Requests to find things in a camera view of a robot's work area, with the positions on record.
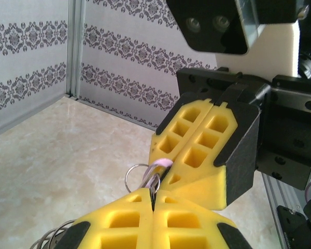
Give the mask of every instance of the camera lens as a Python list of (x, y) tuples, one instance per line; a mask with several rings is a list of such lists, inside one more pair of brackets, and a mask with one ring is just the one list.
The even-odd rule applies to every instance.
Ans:
[(224, 33), (230, 25), (227, 17), (216, 16), (213, 18), (213, 26), (221, 33)]
[(201, 30), (201, 24), (194, 18), (187, 19), (187, 27), (190, 31), (195, 33), (198, 33)]

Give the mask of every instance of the beige tile floor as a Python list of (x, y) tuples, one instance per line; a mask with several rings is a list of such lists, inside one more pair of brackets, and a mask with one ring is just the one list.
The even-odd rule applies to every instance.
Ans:
[[(0, 248), (29, 248), (49, 229), (124, 196), (124, 175), (148, 161), (152, 133), (63, 98), (0, 135)], [(131, 176), (132, 188), (141, 176)], [(260, 173), (220, 213), (253, 248), (280, 248)]]

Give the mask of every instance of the damask pattern wallpaper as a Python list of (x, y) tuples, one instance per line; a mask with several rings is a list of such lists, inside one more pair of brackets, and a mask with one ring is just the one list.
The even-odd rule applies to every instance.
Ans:
[(0, 129), (65, 93), (67, 22), (68, 0), (0, 1)]
[(165, 0), (86, 0), (80, 99), (156, 128), (179, 98), (176, 71), (216, 68), (193, 51)]

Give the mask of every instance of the camera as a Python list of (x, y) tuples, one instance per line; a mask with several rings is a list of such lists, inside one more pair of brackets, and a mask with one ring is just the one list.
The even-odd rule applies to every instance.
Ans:
[(167, 0), (167, 5), (196, 51), (246, 54), (264, 27), (255, 0)]

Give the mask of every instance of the gray patterned border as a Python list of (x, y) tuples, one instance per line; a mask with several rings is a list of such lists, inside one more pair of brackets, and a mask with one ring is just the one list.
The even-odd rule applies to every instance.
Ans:
[(131, 16), (146, 18), (150, 22), (157, 22), (159, 25), (178, 29), (177, 23), (169, 10), (166, 0), (93, 0), (94, 4), (103, 4), (114, 10), (127, 12)]
[(104, 50), (106, 53), (121, 56), (121, 58), (137, 62), (164, 73), (171, 73), (175, 76), (176, 72), (183, 67), (197, 67), (210, 69), (210, 65), (203, 65), (203, 62), (191, 58), (186, 58), (180, 54), (167, 52), (166, 49), (151, 46), (148, 43), (133, 40), (130, 37), (121, 37), (111, 31), (105, 32), (95, 26), (84, 25), (84, 45), (91, 48)]
[(0, 54), (6, 56), (8, 52), (15, 54), (21, 50), (26, 52), (28, 48), (63, 44), (67, 41), (67, 32), (66, 21), (30, 22), (28, 25), (10, 23), (7, 27), (0, 24)]
[(143, 124), (145, 124), (145, 125), (147, 125), (147, 126), (151, 126), (151, 127), (154, 127), (154, 128), (157, 128), (157, 127), (158, 127), (157, 124), (154, 124), (154, 123), (152, 123), (152, 122), (146, 121), (145, 119), (138, 118), (138, 117), (136, 117), (136, 116), (132, 116), (132, 115), (129, 114), (129, 113), (124, 113), (123, 111), (117, 110), (116, 108), (113, 108), (113, 107), (111, 108), (111, 107), (109, 107), (108, 105), (104, 105), (103, 103), (100, 103), (100, 102), (96, 103), (94, 100), (90, 100), (90, 99), (88, 99), (88, 98), (82, 98), (82, 96), (80, 96), (80, 100), (85, 101), (85, 102), (88, 102), (88, 103), (90, 103), (90, 104), (92, 104), (92, 105), (94, 105), (94, 106), (101, 107), (102, 109), (105, 109), (105, 110), (107, 110), (107, 111), (109, 111), (109, 112), (116, 113), (116, 114), (118, 114), (119, 116), (122, 116), (122, 117), (125, 117), (125, 118), (128, 118), (128, 119), (131, 119), (131, 120), (134, 121), (134, 122), (143, 123)]
[(163, 111), (172, 109), (178, 100), (178, 96), (172, 96), (171, 93), (162, 92), (154, 87), (146, 87), (145, 84), (140, 84), (128, 78), (125, 79), (121, 75), (109, 73), (92, 65), (82, 63), (81, 75), (81, 80), (85, 80), (86, 83), (113, 91), (132, 100), (138, 100), (146, 105), (152, 105), (154, 108), (160, 108)]
[(0, 110), (7, 107), (7, 104), (14, 104), (26, 96), (36, 94), (41, 90), (63, 82), (66, 78), (66, 64), (49, 66), (40, 71), (26, 74), (25, 77), (16, 77), (15, 80), (8, 80), (6, 84), (0, 82)]

